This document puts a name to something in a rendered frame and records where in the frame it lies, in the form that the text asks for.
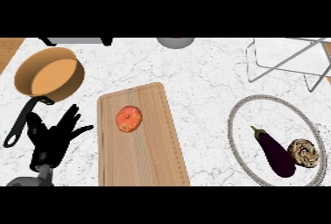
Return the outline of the brown wooden panel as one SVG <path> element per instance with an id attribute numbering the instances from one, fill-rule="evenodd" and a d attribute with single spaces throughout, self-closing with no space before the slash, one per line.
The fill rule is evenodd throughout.
<path id="1" fill-rule="evenodd" d="M 0 74 L 16 54 L 25 38 L 0 38 Z"/>

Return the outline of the grey appliance with black legs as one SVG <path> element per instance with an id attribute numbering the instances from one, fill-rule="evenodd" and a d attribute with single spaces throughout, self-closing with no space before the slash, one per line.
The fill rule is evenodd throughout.
<path id="1" fill-rule="evenodd" d="M 39 38 L 47 46 L 60 44 L 101 44 L 110 46 L 112 38 Z"/>

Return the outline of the orange pumpkin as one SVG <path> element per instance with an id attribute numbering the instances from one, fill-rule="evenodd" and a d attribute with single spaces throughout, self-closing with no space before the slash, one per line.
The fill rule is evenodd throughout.
<path id="1" fill-rule="evenodd" d="M 140 109 L 135 106 L 125 106 L 116 114 L 115 121 L 121 132 L 130 133 L 134 131 L 141 122 Z"/>

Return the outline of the purple eggplant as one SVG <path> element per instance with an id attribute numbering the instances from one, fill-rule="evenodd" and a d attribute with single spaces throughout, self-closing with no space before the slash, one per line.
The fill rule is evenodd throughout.
<path id="1" fill-rule="evenodd" d="M 274 141 L 263 129 L 252 127 L 254 139 L 261 146 L 267 163 L 274 174 L 280 178 L 289 178 L 295 174 L 295 162 L 282 145 Z"/>

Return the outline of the brown swirl cupcake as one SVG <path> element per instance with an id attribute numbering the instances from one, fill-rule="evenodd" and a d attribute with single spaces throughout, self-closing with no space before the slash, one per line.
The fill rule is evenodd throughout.
<path id="1" fill-rule="evenodd" d="M 307 139 L 295 139 L 286 148 L 294 163 L 304 168 L 314 168 L 319 154 L 313 143 Z"/>

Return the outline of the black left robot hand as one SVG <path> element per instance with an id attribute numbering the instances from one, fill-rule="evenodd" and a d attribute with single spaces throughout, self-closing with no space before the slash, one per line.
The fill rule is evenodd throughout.
<path id="1" fill-rule="evenodd" d="M 70 140 L 94 128 L 88 125 L 75 129 L 79 117 L 78 106 L 72 105 L 57 124 L 47 128 L 38 114 L 33 112 L 26 114 L 26 135 L 35 146 L 29 164 L 33 172 L 38 172 L 41 165 L 48 165 L 51 168 L 59 166 Z"/>

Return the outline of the wooden cutting board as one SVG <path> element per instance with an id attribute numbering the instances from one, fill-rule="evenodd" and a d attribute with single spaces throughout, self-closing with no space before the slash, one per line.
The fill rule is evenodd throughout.
<path id="1" fill-rule="evenodd" d="M 141 122 L 119 131 L 116 114 L 134 106 Z M 101 186 L 186 186 L 171 111 L 161 83 L 132 87 L 97 98 L 97 183 Z"/>

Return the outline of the round white placemat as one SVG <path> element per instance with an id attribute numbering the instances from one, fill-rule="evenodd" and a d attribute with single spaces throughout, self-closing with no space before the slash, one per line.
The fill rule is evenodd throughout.
<path id="1" fill-rule="evenodd" d="M 295 165 L 289 178 L 280 178 L 267 163 L 254 131 L 264 130 L 286 148 L 295 139 L 308 140 L 317 152 L 316 167 Z M 227 118 L 227 139 L 233 157 L 260 186 L 320 186 L 326 175 L 326 147 L 314 123 L 299 109 L 277 97 L 255 94 L 231 107 Z"/>

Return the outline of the grey round bowl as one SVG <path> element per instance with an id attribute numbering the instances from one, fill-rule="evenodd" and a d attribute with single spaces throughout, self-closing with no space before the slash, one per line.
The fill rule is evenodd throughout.
<path id="1" fill-rule="evenodd" d="M 169 49 L 181 49 L 193 42 L 193 38 L 156 38 L 156 40 Z"/>

